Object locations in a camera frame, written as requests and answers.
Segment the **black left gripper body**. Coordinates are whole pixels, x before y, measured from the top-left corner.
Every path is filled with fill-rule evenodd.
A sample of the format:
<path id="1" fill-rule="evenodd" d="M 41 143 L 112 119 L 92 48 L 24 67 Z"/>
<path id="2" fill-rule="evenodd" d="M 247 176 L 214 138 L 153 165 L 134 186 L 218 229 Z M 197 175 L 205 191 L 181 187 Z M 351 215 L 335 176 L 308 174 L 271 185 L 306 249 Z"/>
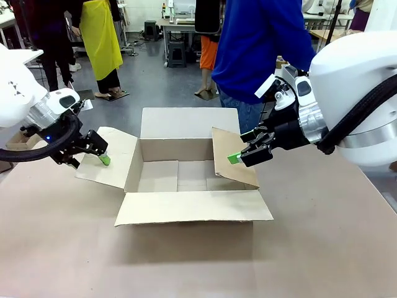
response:
<path id="1" fill-rule="evenodd" d="M 66 151 L 70 155 L 84 153 L 81 148 L 83 136 L 80 133 L 81 121 L 77 117 L 62 117 L 54 124 L 43 130 L 43 140 L 48 145 L 55 144 L 55 151 L 50 153 L 50 158 L 58 164 L 58 155 L 61 151 Z"/>

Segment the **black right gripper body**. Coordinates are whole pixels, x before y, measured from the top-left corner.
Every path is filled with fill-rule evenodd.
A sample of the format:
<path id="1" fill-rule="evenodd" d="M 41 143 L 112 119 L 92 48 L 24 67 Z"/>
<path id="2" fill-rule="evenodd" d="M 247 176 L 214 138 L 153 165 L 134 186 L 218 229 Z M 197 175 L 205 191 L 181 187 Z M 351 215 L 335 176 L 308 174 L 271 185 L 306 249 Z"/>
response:
<path id="1" fill-rule="evenodd" d="M 270 143 L 272 149 L 292 150 L 310 144 L 304 136 L 296 116 L 271 117 L 268 119 L 268 124 L 270 131 L 274 133 L 273 140 Z"/>

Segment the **large brown cardboard box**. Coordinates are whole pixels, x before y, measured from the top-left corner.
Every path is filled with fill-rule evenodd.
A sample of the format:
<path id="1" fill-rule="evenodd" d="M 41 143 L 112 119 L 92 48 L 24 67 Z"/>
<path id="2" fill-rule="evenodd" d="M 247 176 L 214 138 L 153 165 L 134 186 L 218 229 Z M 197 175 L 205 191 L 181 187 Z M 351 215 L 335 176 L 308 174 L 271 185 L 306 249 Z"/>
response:
<path id="1" fill-rule="evenodd" d="M 86 154 L 76 177 L 124 191 L 116 226 L 272 220 L 255 170 L 228 160 L 244 148 L 235 110 L 147 107 L 139 136 L 97 132 L 110 163 Z"/>

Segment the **small open cardboard box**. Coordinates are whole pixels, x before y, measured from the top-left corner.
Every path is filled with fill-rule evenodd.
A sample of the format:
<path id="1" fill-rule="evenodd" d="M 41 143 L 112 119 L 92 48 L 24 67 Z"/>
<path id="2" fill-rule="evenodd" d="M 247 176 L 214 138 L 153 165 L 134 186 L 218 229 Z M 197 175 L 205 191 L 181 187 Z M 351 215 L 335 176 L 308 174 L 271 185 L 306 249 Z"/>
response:
<path id="1" fill-rule="evenodd" d="M 26 137 L 21 131 L 18 131 L 7 143 L 6 148 L 11 151 L 31 150 L 41 138 L 35 134 Z"/>

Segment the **dark floor plate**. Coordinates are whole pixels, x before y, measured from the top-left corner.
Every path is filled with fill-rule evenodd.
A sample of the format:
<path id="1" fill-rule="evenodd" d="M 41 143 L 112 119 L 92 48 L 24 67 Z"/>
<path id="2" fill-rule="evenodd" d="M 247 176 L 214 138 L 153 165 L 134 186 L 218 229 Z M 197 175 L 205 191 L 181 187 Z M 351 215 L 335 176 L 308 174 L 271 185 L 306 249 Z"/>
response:
<path id="1" fill-rule="evenodd" d="M 130 93 L 123 90 L 109 91 L 107 94 L 104 94 L 102 98 L 105 99 L 106 101 L 115 101 L 117 99 L 128 96 L 129 94 Z"/>
<path id="2" fill-rule="evenodd" d="M 219 94 L 213 90 L 203 90 L 202 92 L 196 93 L 195 95 L 204 101 L 211 101 L 212 99 L 215 99 L 219 96 Z"/>

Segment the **person in blue sweater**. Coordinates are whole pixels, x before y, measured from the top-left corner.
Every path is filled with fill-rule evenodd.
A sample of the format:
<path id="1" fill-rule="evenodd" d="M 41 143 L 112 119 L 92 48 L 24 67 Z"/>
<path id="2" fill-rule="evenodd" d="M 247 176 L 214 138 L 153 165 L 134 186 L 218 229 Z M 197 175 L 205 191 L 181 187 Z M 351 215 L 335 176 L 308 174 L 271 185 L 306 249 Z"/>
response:
<path id="1" fill-rule="evenodd" d="M 255 92 L 275 72 L 278 56 L 299 70 L 310 68 L 315 51 L 302 4 L 302 0 L 226 0 L 212 78 L 221 106 L 237 110 L 241 133 L 261 119 L 264 104 Z"/>

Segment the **person in orange skirt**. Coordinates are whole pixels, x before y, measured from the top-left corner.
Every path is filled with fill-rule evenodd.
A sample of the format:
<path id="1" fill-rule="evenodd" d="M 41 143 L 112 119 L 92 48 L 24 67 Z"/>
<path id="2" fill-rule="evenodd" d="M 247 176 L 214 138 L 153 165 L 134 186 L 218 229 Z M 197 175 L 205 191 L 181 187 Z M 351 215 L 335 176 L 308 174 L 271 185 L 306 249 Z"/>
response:
<path id="1" fill-rule="evenodd" d="M 223 25 L 223 6 L 223 0 L 196 0 L 195 31 L 200 34 L 202 72 L 201 86 L 196 93 L 215 89 L 212 71 Z"/>

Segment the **white side table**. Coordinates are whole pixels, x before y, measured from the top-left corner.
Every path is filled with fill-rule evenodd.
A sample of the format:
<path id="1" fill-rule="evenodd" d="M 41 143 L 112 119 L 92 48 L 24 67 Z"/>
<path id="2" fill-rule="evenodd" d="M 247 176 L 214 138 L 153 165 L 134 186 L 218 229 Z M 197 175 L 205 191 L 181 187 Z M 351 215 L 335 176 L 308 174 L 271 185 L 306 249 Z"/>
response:
<path id="1" fill-rule="evenodd" d="M 6 56 L 14 62 L 22 63 L 24 65 L 30 63 L 34 59 L 43 54 L 43 50 L 28 50 L 28 49 L 15 49 L 10 50 L 0 48 L 0 56 Z"/>

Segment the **person in black clothes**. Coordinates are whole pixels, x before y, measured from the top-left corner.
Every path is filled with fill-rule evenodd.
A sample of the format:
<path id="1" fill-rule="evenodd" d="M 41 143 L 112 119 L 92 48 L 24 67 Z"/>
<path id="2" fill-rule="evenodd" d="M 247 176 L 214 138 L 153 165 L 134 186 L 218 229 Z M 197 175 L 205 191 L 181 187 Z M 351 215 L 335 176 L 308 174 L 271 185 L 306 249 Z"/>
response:
<path id="1" fill-rule="evenodd" d="M 58 89 L 56 69 L 59 68 L 64 85 L 73 83 L 72 72 L 81 69 L 76 62 L 68 37 L 65 11 L 66 0 L 17 0 L 28 37 L 43 51 L 40 57 L 50 91 Z"/>

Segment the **brown top table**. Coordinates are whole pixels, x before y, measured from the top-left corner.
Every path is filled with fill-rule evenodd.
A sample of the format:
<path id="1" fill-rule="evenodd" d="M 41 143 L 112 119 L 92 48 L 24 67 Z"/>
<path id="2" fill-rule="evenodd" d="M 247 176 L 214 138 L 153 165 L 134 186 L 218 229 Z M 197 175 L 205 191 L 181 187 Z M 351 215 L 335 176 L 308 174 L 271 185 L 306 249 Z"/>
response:
<path id="1" fill-rule="evenodd" d="M 342 34 L 345 32 L 344 29 L 334 29 L 332 32 L 332 36 L 330 39 L 330 42 L 335 41 L 336 39 L 340 38 Z M 318 48 L 321 48 L 325 46 L 330 30 L 329 29 L 311 29 L 309 30 L 309 33 L 313 36 L 316 37 L 318 41 Z"/>

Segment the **person in yellow apron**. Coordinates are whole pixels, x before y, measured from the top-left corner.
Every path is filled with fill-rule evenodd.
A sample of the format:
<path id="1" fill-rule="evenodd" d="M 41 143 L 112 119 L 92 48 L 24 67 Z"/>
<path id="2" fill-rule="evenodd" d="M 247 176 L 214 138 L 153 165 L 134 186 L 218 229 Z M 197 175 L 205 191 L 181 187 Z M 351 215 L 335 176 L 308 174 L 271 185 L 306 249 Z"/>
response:
<path id="1" fill-rule="evenodd" d="M 72 31 L 81 36 L 98 86 L 95 97 L 122 90 L 118 69 L 123 64 L 115 23 L 120 21 L 117 0 L 70 0 Z"/>

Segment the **grey plastic stool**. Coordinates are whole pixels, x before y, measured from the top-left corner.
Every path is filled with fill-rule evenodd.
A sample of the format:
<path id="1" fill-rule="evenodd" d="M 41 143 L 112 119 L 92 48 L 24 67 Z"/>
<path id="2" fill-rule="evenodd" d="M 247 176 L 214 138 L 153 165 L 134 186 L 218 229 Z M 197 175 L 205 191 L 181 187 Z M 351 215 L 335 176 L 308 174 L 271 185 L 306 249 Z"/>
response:
<path id="1" fill-rule="evenodd" d="M 170 41 L 168 51 L 168 67 L 187 67 L 185 45 L 183 41 Z"/>
<path id="2" fill-rule="evenodd" d="M 144 23 L 144 31 L 142 34 L 145 40 L 159 40 L 159 26 L 154 20 L 146 20 Z"/>

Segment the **black tripod pole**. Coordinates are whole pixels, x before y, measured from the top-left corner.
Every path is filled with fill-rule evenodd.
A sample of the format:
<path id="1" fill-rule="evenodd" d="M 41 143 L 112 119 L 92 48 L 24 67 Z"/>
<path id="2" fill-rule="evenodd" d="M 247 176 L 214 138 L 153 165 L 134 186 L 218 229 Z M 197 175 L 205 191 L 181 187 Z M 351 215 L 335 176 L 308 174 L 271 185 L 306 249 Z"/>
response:
<path id="1" fill-rule="evenodd" d="M 334 15 L 333 15 L 333 18 L 332 18 L 332 22 L 331 22 L 331 25 L 330 25 L 330 28 L 329 28 L 329 33 L 328 33 L 328 37 L 326 39 L 325 45 L 328 45 L 328 44 L 331 43 L 331 39 L 332 39 L 332 36 L 333 36 L 333 33 L 334 33 L 336 22 L 337 22 L 338 17 L 339 17 L 339 13 L 341 11 L 341 7 L 342 7 L 342 0 L 338 0 L 337 4 L 335 6 Z"/>

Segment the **grey metal workshop table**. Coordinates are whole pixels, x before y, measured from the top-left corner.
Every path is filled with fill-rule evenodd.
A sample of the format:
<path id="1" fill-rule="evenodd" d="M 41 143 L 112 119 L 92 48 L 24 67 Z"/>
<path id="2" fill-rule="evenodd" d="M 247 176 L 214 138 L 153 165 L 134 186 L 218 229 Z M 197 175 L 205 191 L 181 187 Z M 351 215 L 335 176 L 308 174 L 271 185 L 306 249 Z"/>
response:
<path id="1" fill-rule="evenodd" d="M 195 24 L 194 21 L 187 19 L 176 18 L 175 20 L 170 19 L 159 19 L 156 24 L 163 29 L 163 44 L 164 44 L 164 67 L 168 67 L 169 63 L 169 42 L 171 40 L 171 34 L 178 33 L 184 36 L 188 36 L 187 49 L 191 50 L 195 35 Z"/>

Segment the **person in purple clothes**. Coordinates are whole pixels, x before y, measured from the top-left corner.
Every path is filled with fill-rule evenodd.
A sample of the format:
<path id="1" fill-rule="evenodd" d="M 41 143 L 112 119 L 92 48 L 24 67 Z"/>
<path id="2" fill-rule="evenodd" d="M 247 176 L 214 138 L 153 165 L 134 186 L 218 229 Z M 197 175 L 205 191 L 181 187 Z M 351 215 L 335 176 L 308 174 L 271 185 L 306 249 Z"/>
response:
<path id="1" fill-rule="evenodd" d="M 354 11 L 350 30 L 363 32 L 366 28 L 373 0 L 350 0 L 349 9 Z"/>

